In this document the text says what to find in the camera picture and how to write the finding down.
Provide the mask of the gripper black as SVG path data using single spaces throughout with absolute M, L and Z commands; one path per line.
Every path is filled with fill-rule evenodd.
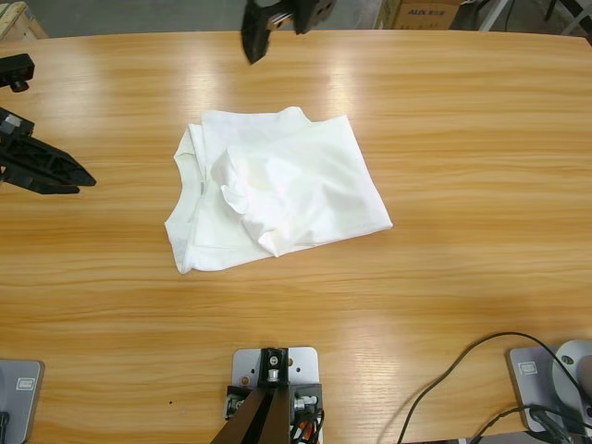
M 336 0 L 277 1 L 271 6 L 259 6 L 248 1 L 240 28 L 243 52 L 250 64 L 266 55 L 270 30 L 290 20 L 296 34 L 305 34 L 325 21 L 336 6 Z
M 32 137 L 34 123 L 0 108 L 1 181 L 41 195 L 76 194 L 96 179 L 70 154 Z

